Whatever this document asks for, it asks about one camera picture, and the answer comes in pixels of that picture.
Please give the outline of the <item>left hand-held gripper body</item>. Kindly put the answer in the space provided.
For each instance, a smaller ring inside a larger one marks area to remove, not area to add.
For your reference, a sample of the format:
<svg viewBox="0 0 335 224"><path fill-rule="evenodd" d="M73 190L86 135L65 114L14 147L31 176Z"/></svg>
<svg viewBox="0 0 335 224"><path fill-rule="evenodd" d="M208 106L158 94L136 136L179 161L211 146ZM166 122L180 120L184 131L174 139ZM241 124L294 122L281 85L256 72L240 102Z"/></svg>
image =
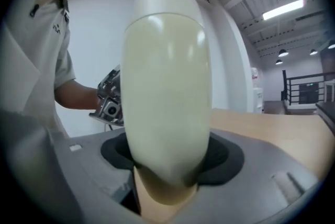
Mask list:
<svg viewBox="0 0 335 224"><path fill-rule="evenodd" d="M97 87L98 108L89 113L91 118L107 125L123 126L121 107L120 64L111 70Z"/></svg>

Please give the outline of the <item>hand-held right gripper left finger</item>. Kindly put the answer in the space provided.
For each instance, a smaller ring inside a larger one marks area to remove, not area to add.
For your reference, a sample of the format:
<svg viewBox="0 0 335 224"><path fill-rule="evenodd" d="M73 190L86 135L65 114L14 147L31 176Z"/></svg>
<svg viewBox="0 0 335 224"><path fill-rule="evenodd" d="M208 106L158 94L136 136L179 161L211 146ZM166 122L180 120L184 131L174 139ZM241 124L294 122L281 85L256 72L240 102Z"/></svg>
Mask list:
<svg viewBox="0 0 335 224"><path fill-rule="evenodd" d="M33 118L1 110L1 150L16 183L58 223L142 223L105 194L70 150L63 134Z"/></svg>

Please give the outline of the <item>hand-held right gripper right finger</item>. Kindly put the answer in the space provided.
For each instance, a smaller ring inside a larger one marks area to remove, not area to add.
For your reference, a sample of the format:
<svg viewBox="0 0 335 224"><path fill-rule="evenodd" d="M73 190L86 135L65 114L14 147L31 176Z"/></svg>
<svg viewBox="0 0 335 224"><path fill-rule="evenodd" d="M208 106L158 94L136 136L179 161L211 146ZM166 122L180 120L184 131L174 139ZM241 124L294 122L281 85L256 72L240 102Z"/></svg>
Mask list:
<svg viewBox="0 0 335 224"><path fill-rule="evenodd" d="M230 181L201 186L172 223L289 223L320 186L313 172L279 147L228 131L211 136L244 154Z"/></svg>

